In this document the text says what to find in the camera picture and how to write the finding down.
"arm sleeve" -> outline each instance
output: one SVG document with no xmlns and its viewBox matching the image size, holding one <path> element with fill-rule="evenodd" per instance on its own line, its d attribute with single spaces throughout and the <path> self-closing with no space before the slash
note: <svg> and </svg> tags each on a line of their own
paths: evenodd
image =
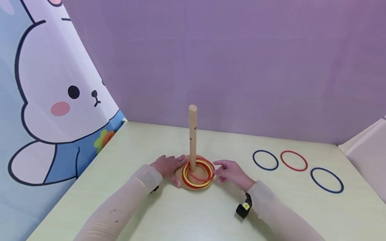
<svg viewBox="0 0 386 241">
<path fill-rule="evenodd" d="M 161 181 L 154 167 L 143 165 L 89 217 L 74 241 L 115 241 L 139 204 Z"/>
<path fill-rule="evenodd" d="M 282 241 L 324 241 L 304 219 L 287 207 L 269 187 L 258 180 L 249 190 L 252 209 Z"/>
</svg>

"rabbit eye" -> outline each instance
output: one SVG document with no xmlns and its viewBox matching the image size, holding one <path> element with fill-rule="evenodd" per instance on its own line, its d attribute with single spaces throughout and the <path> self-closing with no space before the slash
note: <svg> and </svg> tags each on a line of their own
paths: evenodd
<svg viewBox="0 0 386 241">
<path fill-rule="evenodd" d="M 78 87 L 76 87 L 75 85 L 71 85 L 70 87 L 68 87 L 67 92 L 68 92 L 68 96 L 71 99 L 77 99 L 80 94 Z"/>
</svg>

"hand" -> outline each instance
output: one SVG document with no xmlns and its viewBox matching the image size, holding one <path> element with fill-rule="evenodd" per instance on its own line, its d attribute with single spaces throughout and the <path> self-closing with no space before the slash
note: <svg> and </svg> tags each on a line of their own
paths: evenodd
<svg viewBox="0 0 386 241">
<path fill-rule="evenodd" d="M 174 172 L 187 162 L 188 160 L 185 158 L 185 155 L 177 158 L 174 158 L 174 156 L 166 157 L 166 155 L 163 155 L 158 157 L 155 162 L 150 164 L 150 166 L 154 167 L 163 178 L 170 180 L 176 187 L 180 188 L 181 183 L 174 175 Z"/>
<path fill-rule="evenodd" d="M 220 160 L 213 162 L 213 164 L 221 165 L 215 170 L 215 174 L 219 176 L 219 182 L 230 181 L 244 192 L 247 192 L 255 184 L 255 181 L 248 177 L 234 161 Z"/>
</svg>

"cartoon rabbit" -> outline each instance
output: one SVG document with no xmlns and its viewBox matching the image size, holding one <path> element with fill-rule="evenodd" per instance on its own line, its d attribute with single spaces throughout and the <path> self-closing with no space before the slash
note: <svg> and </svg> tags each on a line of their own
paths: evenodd
<svg viewBox="0 0 386 241">
<path fill-rule="evenodd" d="M 58 0 L 23 0 L 32 25 L 15 58 L 24 100 L 22 123 L 35 139 L 8 171 L 25 185 L 77 178 L 121 126 L 123 115 L 104 86 Z"/>
</svg>

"blue ring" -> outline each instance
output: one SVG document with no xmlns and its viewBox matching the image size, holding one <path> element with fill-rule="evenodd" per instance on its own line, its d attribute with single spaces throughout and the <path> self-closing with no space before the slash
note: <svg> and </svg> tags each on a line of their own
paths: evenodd
<svg viewBox="0 0 386 241">
<path fill-rule="evenodd" d="M 273 158 L 275 158 L 275 161 L 276 161 L 276 166 L 275 166 L 274 168 L 269 169 L 269 168 L 265 168 L 265 167 L 262 167 L 261 165 L 259 165 L 259 164 L 257 163 L 256 159 L 255 159 L 255 154 L 258 153 L 258 152 L 265 152 L 265 153 L 268 153 L 268 154 L 270 154 L 271 156 L 273 156 Z M 256 164 L 258 167 L 260 167 L 261 169 L 264 169 L 264 170 L 266 170 L 266 171 L 274 171 L 274 170 L 276 170 L 276 169 L 279 167 L 279 161 L 278 161 L 278 159 L 276 158 L 275 155 L 273 155 L 273 154 L 272 154 L 271 152 L 269 152 L 269 151 L 265 151 L 265 150 L 258 150 L 258 151 L 255 151 L 255 152 L 253 153 L 253 155 L 252 155 L 252 158 L 253 158 L 253 161 L 255 162 L 255 164 Z"/>
<path fill-rule="evenodd" d="M 327 188 L 325 188 L 324 186 L 320 185 L 320 183 L 317 182 L 317 181 L 315 180 L 314 176 L 313 176 L 313 172 L 314 172 L 315 170 L 326 171 L 326 172 L 328 172 L 329 174 L 333 175 L 333 176 L 339 181 L 339 183 L 340 183 L 340 186 L 341 186 L 340 190 L 339 190 L 339 191 L 332 191 L 332 190 L 327 189 Z M 329 170 L 327 170 L 327 169 L 325 169 L 325 168 L 321 168 L 321 167 L 315 167 L 315 168 L 313 168 L 313 169 L 311 170 L 311 178 L 312 178 L 312 180 L 313 180 L 319 187 L 321 187 L 323 190 L 325 190 L 325 191 L 327 191 L 327 192 L 331 192 L 331 193 L 336 193 L 336 194 L 338 194 L 338 193 L 343 192 L 343 190 L 344 190 L 344 185 L 343 185 L 342 180 L 341 180 L 337 175 L 335 175 L 334 173 L 332 173 L 331 171 L 329 171 Z"/>
</svg>

